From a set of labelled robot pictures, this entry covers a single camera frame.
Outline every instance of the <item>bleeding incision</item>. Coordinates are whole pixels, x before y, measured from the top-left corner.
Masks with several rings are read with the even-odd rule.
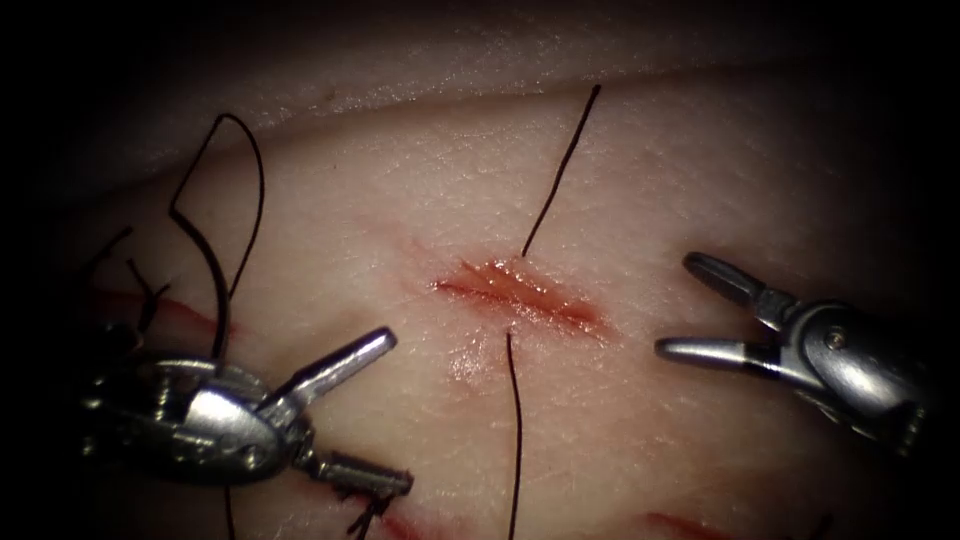
[[[493,260],[474,266],[461,260],[450,277],[432,283],[434,290],[470,301],[490,312],[508,311],[530,322],[569,334],[597,339],[610,337],[611,328],[600,311],[575,298],[556,282],[532,269],[518,268],[522,261]]]

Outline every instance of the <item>wound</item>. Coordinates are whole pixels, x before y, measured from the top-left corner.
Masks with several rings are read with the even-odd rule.
[[[606,340],[614,335],[600,309],[521,259],[494,259],[480,265],[460,260],[434,291],[460,300],[485,317],[519,320],[568,335]]]

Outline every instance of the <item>blood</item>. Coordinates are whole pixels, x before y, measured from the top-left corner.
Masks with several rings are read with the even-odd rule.
[[[643,521],[647,525],[658,525],[670,529],[672,533],[685,540],[734,540],[734,536],[681,517],[649,512],[644,514]]]
[[[108,313],[128,309],[139,309],[140,305],[143,304],[143,294],[139,292],[131,293],[96,289],[94,291],[94,299],[97,307]],[[217,321],[198,313],[186,304],[163,297],[158,300],[157,304],[158,314],[169,315],[178,322],[190,325],[209,335],[213,335],[216,332]],[[236,335],[238,331],[239,327],[236,324],[231,324],[228,328],[230,337]]]
[[[383,527],[390,534],[393,540],[422,540],[423,536],[417,532],[413,524],[396,516],[384,515],[382,520]]]
[[[480,265],[460,260],[434,290],[469,301],[481,314],[508,312],[567,334],[607,339],[614,334],[600,309],[538,274],[520,259],[494,259]]]

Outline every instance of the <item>skin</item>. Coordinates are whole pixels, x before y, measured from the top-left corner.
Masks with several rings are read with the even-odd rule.
[[[886,151],[893,104],[815,32],[783,32],[790,19],[690,13],[523,8],[428,26],[375,11],[341,14],[323,35],[309,18],[282,41],[198,42],[189,61],[171,54],[155,68],[162,84],[117,106],[135,114],[96,124],[54,164],[80,174],[51,172],[42,187],[60,208],[40,239],[45,263],[66,275],[130,224],[94,285],[137,291],[132,257],[154,288],[171,284],[165,298],[212,318],[209,272],[165,210],[229,110],[256,131],[267,195],[228,359],[276,385],[389,325],[400,345],[309,413],[318,447],[413,472],[388,515],[420,538],[506,534],[507,330],[524,418],[518,538],[695,538],[650,512],[738,537],[803,537],[829,512],[829,538],[870,537],[895,502],[879,453],[785,388],[667,364],[652,342],[762,337],[681,270],[689,250],[800,298],[923,313],[931,285],[904,204],[914,187]],[[519,254],[593,82],[603,90],[527,263],[597,305],[617,336],[571,336],[437,294],[431,283],[461,258]],[[240,140],[232,127],[218,135],[180,207],[228,279],[256,201]],[[110,310],[134,320],[134,307]],[[146,338],[205,354],[210,334],[161,312]],[[226,538],[220,490],[122,470],[78,483],[100,534]],[[244,539],[340,538],[360,511],[296,471],[232,490],[232,507]],[[396,534],[377,523],[369,538]]]

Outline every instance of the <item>metal jaw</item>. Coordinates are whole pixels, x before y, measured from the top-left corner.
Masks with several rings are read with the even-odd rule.
[[[301,369],[272,393],[257,377],[206,358],[127,355],[79,396],[87,431],[81,434],[83,454],[120,458],[193,484],[257,482],[292,464],[343,493],[406,495],[413,484],[409,473],[335,452],[316,456],[304,415],[312,401],[396,343],[389,329],[377,329]]]
[[[683,265],[723,297],[751,309],[778,333],[777,340],[666,338],[654,344],[658,356],[784,382],[835,422],[909,454],[938,396],[918,359],[890,339],[894,332],[841,302],[800,303],[709,255],[690,253]]]

